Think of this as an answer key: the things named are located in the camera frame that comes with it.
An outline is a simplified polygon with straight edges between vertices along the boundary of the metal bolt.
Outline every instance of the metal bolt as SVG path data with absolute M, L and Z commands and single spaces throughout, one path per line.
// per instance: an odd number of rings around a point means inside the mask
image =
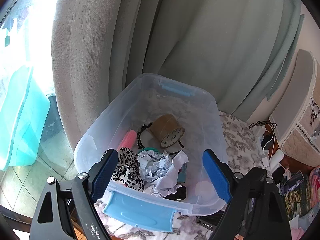
M 269 184 L 272 184 L 273 183 L 273 179 L 271 179 L 270 177 L 266 178 L 266 182 L 269 183 Z
M 81 172 L 79 175 L 78 175 L 78 178 L 79 179 L 85 179 L 87 177 L 87 173 L 86 172 Z
M 243 174 L 241 172 L 235 172 L 234 173 L 236 179 L 242 179 L 243 178 Z
M 47 183 L 48 183 L 49 185 L 54 184 L 54 181 L 55 181 L 55 179 L 54 179 L 54 177 L 52 177 L 52 176 L 50 176 L 49 178 L 47 178 Z

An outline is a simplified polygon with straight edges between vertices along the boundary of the crumpled paper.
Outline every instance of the crumpled paper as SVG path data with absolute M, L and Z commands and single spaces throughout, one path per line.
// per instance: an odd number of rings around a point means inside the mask
M 172 159 L 165 150 L 163 153 L 142 151 L 137 160 L 140 163 L 140 176 L 145 182 L 146 189 L 143 192 L 159 197 L 177 192 L 177 188 L 181 187 L 176 185 L 179 169 L 189 161 L 183 151 Z

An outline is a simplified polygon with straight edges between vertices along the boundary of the turquoise plastic bin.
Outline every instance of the turquoise plastic bin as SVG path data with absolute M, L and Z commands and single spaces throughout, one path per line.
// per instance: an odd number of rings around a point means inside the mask
M 49 99 L 32 78 L 33 68 L 22 66 L 10 78 L 0 110 L 0 169 L 32 165 L 37 156 Z

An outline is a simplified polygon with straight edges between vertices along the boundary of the tile floor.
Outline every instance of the tile floor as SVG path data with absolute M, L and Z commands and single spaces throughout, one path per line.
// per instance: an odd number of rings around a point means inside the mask
M 49 176 L 58 181 L 77 175 L 73 152 L 64 131 L 40 142 L 35 163 L 9 167 L 0 186 L 0 205 L 33 217 L 37 201 Z

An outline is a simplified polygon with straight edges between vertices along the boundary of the roll of packing tape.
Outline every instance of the roll of packing tape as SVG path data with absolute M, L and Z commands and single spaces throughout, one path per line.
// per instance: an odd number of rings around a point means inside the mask
M 165 114 L 153 122 L 150 131 L 160 141 L 161 147 L 167 148 L 181 139 L 185 129 L 172 114 Z

